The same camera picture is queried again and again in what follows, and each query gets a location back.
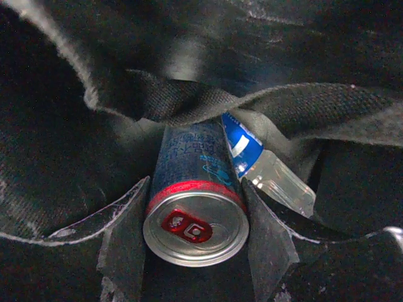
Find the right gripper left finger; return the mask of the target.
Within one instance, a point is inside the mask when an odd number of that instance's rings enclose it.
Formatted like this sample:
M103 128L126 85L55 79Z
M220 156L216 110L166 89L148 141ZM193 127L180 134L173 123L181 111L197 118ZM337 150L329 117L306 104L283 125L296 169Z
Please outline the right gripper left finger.
M150 178L42 239L1 234L1 301L140 301Z

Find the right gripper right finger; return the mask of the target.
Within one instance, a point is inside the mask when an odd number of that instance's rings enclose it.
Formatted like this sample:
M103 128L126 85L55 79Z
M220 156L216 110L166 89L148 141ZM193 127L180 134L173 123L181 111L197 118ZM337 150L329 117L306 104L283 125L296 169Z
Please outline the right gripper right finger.
M402 229L335 232L243 180L257 301L401 301Z

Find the water bottle blue label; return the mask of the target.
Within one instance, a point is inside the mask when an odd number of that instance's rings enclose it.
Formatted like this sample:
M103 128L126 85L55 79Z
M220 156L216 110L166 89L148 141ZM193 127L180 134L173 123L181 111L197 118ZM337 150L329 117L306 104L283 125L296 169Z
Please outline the water bottle blue label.
M222 123L238 178L246 178L302 216L312 217L315 192L230 113L222 115Z

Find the blue silver energy drink can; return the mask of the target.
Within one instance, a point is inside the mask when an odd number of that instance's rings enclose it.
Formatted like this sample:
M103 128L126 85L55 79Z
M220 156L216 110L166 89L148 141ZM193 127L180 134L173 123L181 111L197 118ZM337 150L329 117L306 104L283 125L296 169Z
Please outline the blue silver energy drink can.
M143 235L153 253L184 267L219 264L243 248L247 209L219 118L166 127Z

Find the black canvas bag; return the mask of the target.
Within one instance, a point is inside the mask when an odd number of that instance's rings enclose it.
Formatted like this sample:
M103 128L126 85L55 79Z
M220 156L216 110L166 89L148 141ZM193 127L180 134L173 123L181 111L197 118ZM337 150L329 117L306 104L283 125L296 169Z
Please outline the black canvas bag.
M288 138L402 145L401 1L2 1L1 244L89 214L95 117L245 107Z

